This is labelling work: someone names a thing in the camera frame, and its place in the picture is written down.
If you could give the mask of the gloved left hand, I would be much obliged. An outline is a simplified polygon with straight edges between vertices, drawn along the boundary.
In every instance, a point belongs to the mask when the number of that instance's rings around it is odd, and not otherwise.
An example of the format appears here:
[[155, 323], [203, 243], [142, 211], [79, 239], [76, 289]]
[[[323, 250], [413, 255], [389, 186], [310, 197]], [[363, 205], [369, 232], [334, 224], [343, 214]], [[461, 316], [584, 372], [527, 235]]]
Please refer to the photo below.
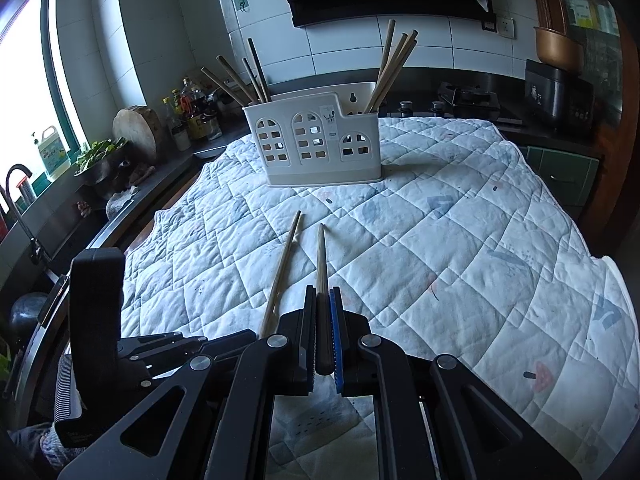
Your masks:
[[19, 430], [1, 430], [1, 465], [5, 479], [56, 479], [83, 448], [66, 448], [58, 425], [81, 414], [72, 356], [58, 361], [54, 421]]

